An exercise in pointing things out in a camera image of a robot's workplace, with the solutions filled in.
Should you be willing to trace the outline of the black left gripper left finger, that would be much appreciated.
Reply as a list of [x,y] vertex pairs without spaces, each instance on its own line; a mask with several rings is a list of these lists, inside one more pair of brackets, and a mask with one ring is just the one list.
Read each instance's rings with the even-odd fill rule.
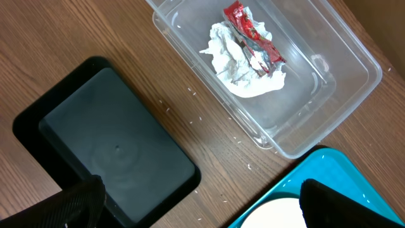
[[95,228],[106,202],[98,175],[1,221],[1,228]]

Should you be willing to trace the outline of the large white plate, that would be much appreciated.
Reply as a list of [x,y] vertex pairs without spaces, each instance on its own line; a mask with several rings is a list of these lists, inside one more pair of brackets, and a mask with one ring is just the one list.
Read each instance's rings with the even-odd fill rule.
[[253,210],[241,228],[307,228],[298,198],[279,198]]

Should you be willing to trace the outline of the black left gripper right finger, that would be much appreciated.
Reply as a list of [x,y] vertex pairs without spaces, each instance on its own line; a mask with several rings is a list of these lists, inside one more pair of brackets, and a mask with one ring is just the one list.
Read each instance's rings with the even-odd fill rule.
[[404,228],[314,179],[301,184],[299,205],[308,228]]

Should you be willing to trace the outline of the red snack wrapper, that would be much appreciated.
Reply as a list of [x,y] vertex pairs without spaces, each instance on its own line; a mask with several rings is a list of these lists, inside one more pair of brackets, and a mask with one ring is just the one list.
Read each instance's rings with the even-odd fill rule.
[[250,65],[260,77],[272,76],[274,72],[281,71],[287,61],[271,39],[259,32],[259,23],[253,20],[248,7],[235,1],[223,9],[223,17],[230,25]]

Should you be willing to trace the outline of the white napkin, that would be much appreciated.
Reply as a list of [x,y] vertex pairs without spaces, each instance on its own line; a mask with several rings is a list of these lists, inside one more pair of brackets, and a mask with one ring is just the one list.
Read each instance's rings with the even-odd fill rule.
[[[259,32],[272,41],[273,36],[265,29],[265,24],[258,23]],[[208,48],[200,53],[213,56],[211,64],[216,77],[231,93],[241,98],[252,98],[284,86],[286,73],[282,70],[274,72],[272,76],[258,75],[225,20],[213,24],[209,36]]]

